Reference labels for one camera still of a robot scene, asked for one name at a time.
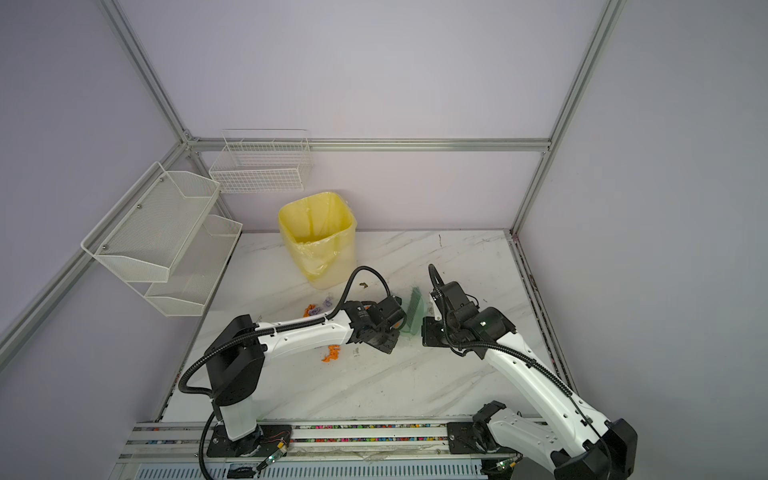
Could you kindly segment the green hand brush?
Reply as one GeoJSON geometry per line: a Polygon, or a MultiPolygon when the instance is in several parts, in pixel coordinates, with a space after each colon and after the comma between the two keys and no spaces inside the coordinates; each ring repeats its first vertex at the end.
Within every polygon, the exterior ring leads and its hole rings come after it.
{"type": "Polygon", "coordinates": [[[412,288],[410,297],[403,306],[406,318],[400,328],[400,332],[406,335],[419,334],[421,322],[426,315],[426,306],[424,296],[418,287],[412,288]]]}

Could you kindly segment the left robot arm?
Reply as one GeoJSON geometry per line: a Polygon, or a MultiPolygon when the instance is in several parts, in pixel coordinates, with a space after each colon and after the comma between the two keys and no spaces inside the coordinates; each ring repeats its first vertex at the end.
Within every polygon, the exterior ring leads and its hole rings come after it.
{"type": "Polygon", "coordinates": [[[259,324],[248,314],[230,321],[177,383],[181,393],[205,396],[211,405],[198,444],[202,476],[213,477],[205,464],[205,441],[210,450],[224,448],[226,457],[259,458],[261,462],[252,469],[255,478],[287,453],[292,428],[266,433],[250,405],[265,366],[316,348],[349,343],[366,344],[390,354],[405,320],[402,299],[392,293],[384,277],[369,266],[360,266],[352,271],[329,311],[283,322],[259,324]],[[369,272],[380,281],[384,299],[348,298],[361,272],[369,272]]]}

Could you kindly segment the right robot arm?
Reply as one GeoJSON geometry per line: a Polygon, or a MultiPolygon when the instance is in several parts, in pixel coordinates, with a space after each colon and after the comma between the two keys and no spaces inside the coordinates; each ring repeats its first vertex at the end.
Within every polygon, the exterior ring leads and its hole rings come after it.
{"type": "Polygon", "coordinates": [[[500,401],[472,417],[469,434],[482,453],[513,450],[557,479],[627,479],[635,471],[638,434],[624,419],[610,420],[590,406],[533,353],[498,309],[480,308],[456,281],[429,265],[435,314],[424,319],[422,343],[455,355],[476,355],[516,388],[540,414],[537,424],[500,401]]]}

